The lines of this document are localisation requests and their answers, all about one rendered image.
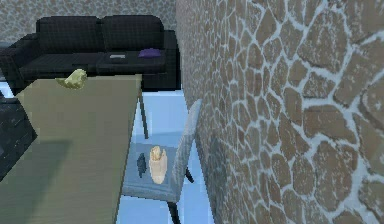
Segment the grey upholstered chair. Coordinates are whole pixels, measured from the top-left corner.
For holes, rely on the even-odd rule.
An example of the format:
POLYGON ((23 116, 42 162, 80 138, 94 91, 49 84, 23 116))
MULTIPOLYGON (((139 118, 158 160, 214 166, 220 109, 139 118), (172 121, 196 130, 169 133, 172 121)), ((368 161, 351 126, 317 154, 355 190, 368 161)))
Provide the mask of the grey upholstered chair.
POLYGON ((188 169, 188 161, 196 136, 201 105, 202 100, 198 99, 191 106, 177 148, 143 143, 131 143, 129 148, 121 194, 165 201, 173 224, 181 224, 177 202, 180 200, 184 178, 187 178, 191 183, 194 182, 188 169), (154 146, 165 149, 167 154, 167 172, 162 184, 154 183, 150 174, 150 150, 154 146), (137 159, 141 153, 145 155, 147 170, 142 177, 139 177, 137 159))

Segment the purple cushion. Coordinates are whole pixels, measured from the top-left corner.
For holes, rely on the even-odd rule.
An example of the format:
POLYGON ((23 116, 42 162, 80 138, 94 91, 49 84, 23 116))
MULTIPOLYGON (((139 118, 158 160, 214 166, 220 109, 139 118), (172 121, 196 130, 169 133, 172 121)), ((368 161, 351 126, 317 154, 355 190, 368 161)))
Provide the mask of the purple cushion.
POLYGON ((139 58, 156 58, 161 56, 161 51, 155 48, 143 49, 140 51, 139 58))

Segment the pale yellow crumpled lump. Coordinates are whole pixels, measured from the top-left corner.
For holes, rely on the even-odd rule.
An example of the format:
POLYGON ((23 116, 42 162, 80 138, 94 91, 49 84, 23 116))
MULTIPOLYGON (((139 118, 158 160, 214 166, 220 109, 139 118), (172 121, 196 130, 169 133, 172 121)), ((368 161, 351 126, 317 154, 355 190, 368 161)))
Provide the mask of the pale yellow crumpled lump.
POLYGON ((87 80, 87 73, 83 69, 74 70, 67 78, 56 78, 56 82, 67 89, 81 89, 87 80))

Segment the olive wooden table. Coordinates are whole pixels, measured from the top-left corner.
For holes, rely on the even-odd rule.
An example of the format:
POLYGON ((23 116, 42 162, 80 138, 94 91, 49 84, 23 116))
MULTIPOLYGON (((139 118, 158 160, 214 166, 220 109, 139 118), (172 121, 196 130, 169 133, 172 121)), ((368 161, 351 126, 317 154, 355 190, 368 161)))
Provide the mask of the olive wooden table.
POLYGON ((115 224, 140 91, 128 75, 19 93, 37 137, 0 181, 0 224, 115 224))

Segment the black sofa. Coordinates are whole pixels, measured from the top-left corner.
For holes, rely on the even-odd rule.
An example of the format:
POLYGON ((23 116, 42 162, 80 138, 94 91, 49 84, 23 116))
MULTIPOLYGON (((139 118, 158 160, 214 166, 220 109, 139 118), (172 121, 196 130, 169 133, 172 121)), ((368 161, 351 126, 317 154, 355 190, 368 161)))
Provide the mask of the black sofa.
POLYGON ((37 79, 66 78, 76 69, 89 77, 140 74, 144 92, 181 88, 176 34, 153 15, 44 17, 35 32, 0 51, 0 70, 14 95, 37 79), (161 56, 139 58, 148 48, 161 56), (110 59, 114 54, 126 58, 110 59))

